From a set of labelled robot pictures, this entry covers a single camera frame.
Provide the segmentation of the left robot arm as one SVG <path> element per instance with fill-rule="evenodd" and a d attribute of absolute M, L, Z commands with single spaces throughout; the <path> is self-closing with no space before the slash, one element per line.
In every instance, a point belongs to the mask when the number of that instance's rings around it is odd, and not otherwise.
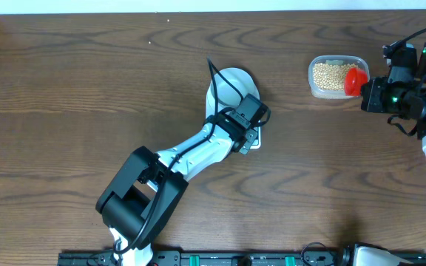
<path fill-rule="evenodd" d="M 115 265 L 147 265 L 151 244 L 180 202 L 189 181 L 232 153 L 247 154 L 271 116 L 248 94 L 236 107 L 216 107 L 202 129 L 167 150 L 134 150 L 98 198 L 95 209 L 114 238 Z"/>

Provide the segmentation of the red plastic measuring scoop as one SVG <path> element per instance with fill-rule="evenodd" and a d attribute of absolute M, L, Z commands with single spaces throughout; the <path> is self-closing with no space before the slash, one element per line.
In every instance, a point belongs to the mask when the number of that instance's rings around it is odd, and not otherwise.
<path fill-rule="evenodd" d="M 368 74 L 365 70 L 351 68 L 344 81 L 344 92 L 347 96 L 360 96 L 362 85 L 368 82 Z"/>

